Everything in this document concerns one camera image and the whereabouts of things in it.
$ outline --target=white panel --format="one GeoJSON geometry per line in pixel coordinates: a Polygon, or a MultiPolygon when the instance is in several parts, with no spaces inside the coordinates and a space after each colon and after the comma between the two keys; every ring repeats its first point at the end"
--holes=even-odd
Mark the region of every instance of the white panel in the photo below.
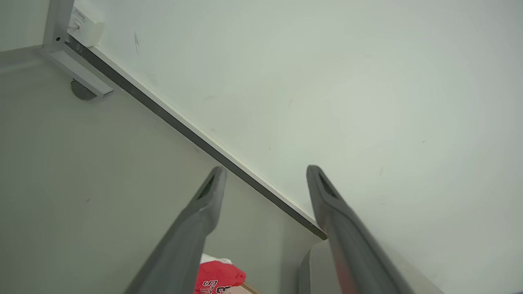
{"type": "Polygon", "coordinates": [[[523,289],[523,2],[90,2],[100,52],[306,213],[317,164],[444,292],[523,289]]]}
{"type": "Polygon", "coordinates": [[[0,1],[0,52],[42,46],[49,0],[0,1]]]}

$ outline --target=gray floor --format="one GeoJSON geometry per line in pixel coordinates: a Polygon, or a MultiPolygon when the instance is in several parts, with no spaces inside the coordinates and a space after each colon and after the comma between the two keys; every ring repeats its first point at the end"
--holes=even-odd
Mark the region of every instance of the gray floor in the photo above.
{"type": "MultiPolygon", "coordinates": [[[[80,101],[52,64],[18,55],[0,56],[0,292],[122,293],[218,163],[127,93],[80,101]]],[[[262,293],[296,293],[319,241],[229,173],[204,251],[262,293]]]]}

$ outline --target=white trim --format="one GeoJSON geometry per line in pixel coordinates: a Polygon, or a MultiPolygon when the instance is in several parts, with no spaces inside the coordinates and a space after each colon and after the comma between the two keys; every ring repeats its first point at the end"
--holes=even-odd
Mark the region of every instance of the white trim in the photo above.
{"type": "Polygon", "coordinates": [[[285,204],[287,204],[289,207],[294,209],[297,213],[299,213],[301,216],[303,216],[304,218],[306,218],[308,221],[310,221],[312,224],[314,224],[316,227],[319,228],[319,226],[317,225],[316,221],[314,220],[314,218],[312,216],[310,216],[303,209],[301,209],[299,206],[297,206],[292,201],[290,201],[280,191],[278,191],[278,189],[276,189],[273,185],[268,183],[261,176],[259,176],[255,172],[253,172],[249,167],[247,167],[245,164],[243,164],[238,158],[236,158],[236,156],[234,156],[229,150],[227,150],[224,146],[222,146],[218,141],[213,139],[211,136],[209,136],[207,133],[205,133],[202,129],[200,129],[197,125],[195,125],[193,122],[191,122],[187,117],[185,117],[179,110],[177,110],[167,100],[165,100],[163,97],[161,97],[159,94],[157,94],[154,90],[152,90],[147,85],[145,85],[145,83],[143,83],[139,79],[135,78],[129,71],[127,71],[125,69],[124,66],[122,66],[121,64],[116,62],[111,57],[105,55],[105,53],[103,52],[103,50],[101,49],[100,46],[91,47],[90,50],[96,56],[98,56],[100,59],[102,59],[105,63],[107,63],[112,69],[114,69],[121,76],[123,76],[127,81],[129,81],[136,88],[138,88],[145,95],[147,95],[150,99],[152,99],[155,103],[157,103],[163,109],[165,109],[174,118],[176,118],[181,123],[183,123],[184,126],[189,128],[192,132],[194,132],[197,136],[199,136],[204,141],[206,141],[209,145],[211,145],[214,149],[216,149],[218,152],[220,152],[228,160],[230,160],[232,163],[234,163],[236,166],[238,166],[241,170],[243,170],[245,173],[247,173],[250,177],[252,177],[255,181],[260,183],[267,190],[269,190],[271,193],[276,195],[276,197],[278,197],[283,202],[285,202],[285,204]]]}

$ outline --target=red fabric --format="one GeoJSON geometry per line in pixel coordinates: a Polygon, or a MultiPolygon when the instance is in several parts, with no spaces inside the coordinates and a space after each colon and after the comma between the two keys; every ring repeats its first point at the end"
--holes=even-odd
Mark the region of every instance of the red fabric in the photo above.
{"type": "Polygon", "coordinates": [[[245,273],[232,264],[218,261],[200,264],[195,294],[221,294],[245,282],[245,273]]]}

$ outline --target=wall outlet box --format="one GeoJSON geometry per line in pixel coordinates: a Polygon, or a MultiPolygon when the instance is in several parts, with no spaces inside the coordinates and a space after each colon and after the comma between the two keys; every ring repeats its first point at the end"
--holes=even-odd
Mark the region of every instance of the wall outlet box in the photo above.
{"type": "Polygon", "coordinates": [[[92,47],[100,41],[104,22],[83,2],[75,3],[67,32],[85,47],[92,47]]]}

